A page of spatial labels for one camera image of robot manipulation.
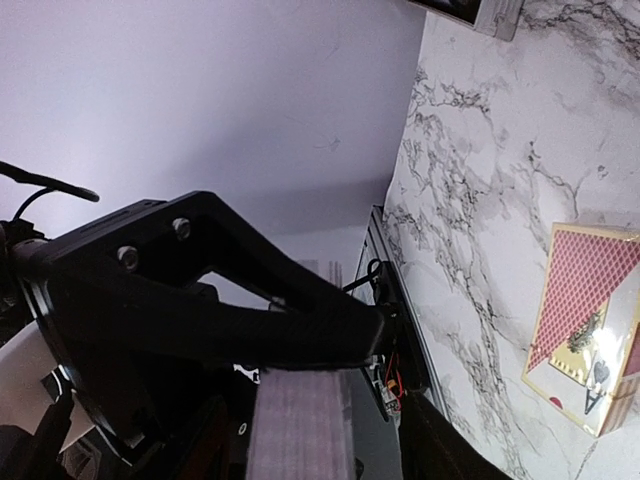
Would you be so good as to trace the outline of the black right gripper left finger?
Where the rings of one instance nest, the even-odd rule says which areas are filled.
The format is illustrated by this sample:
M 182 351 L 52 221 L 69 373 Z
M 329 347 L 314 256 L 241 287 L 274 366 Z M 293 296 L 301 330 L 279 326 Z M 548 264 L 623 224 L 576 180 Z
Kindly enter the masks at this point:
M 255 367 L 335 370 L 363 366 L 377 353 L 385 320 L 375 308 L 289 258 L 216 194 L 191 193 L 189 214 L 202 273 L 276 306 L 219 304 L 211 339 L 221 358 Z

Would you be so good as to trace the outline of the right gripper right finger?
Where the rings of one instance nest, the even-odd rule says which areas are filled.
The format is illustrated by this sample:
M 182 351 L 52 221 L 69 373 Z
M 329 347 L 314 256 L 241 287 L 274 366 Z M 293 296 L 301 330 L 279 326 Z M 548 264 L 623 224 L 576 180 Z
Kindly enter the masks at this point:
M 478 453 L 423 395 L 408 393 L 402 401 L 399 444 L 404 479 L 509 479 Z

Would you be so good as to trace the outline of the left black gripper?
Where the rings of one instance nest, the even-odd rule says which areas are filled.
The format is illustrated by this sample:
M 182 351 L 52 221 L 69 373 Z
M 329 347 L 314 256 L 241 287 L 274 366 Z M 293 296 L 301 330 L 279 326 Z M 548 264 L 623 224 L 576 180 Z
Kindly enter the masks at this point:
M 90 418 L 119 448 L 178 432 L 212 396 L 248 426 L 256 385 L 221 334 L 215 272 L 255 284 L 260 234 L 219 197 L 141 200 L 19 244 L 22 289 Z

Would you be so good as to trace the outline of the red backed card deck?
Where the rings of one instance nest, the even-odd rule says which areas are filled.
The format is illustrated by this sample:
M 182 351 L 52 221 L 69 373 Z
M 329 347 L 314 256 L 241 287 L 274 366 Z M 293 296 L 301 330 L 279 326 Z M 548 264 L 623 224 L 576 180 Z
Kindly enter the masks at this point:
M 245 477 L 356 477 L 351 395 L 344 373 L 260 373 Z

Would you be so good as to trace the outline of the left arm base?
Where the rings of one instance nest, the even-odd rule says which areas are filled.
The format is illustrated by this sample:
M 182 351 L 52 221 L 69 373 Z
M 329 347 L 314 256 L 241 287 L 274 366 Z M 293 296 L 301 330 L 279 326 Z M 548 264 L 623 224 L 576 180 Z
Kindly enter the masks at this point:
M 390 261 L 375 258 L 367 264 L 366 273 L 343 291 L 384 317 L 381 343 L 372 363 L 361 373 L 382 419 L 398 422 L 405 396 L 425 394 L 432 387 L 419 329 L 411 317 L 399 277 Z

